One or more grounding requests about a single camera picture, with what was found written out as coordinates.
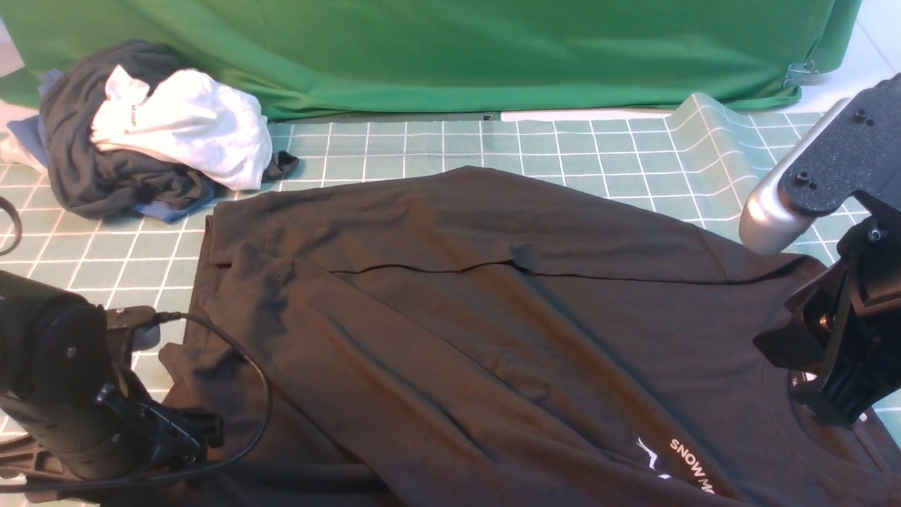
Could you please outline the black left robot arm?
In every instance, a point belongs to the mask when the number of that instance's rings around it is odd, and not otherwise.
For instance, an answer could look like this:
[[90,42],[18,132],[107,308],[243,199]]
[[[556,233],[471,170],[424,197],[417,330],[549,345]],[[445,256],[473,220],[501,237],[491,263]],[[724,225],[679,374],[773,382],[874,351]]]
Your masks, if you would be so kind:
[[132,369],[158,339],[148,306],[105,309],[2,274],[2,411],[25,431],[2,445],[2,475],[115,480],[200,464],[223,445],[216,412],[164,406]]

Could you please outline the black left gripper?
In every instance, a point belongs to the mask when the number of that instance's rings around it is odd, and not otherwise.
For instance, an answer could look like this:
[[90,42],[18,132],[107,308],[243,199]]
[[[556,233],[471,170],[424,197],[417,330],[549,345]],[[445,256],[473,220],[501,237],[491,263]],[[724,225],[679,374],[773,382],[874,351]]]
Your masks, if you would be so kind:
[[106,384],[74,401],[2,397],[25,436],[2,444],[2,476],[51,481],[113,480],[201,464],[225,442],[216,412],[180,410]]

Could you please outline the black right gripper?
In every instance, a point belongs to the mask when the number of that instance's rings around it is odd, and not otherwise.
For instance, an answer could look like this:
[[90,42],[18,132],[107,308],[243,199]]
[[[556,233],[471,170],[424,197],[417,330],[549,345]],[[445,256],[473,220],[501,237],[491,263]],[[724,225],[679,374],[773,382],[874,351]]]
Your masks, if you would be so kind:
[[870,216],[844,234],[839,261],[753,341],[775,367],[814,376],[790,395],[823,425],[850,425],[899,388],[899,204],[860,203]]

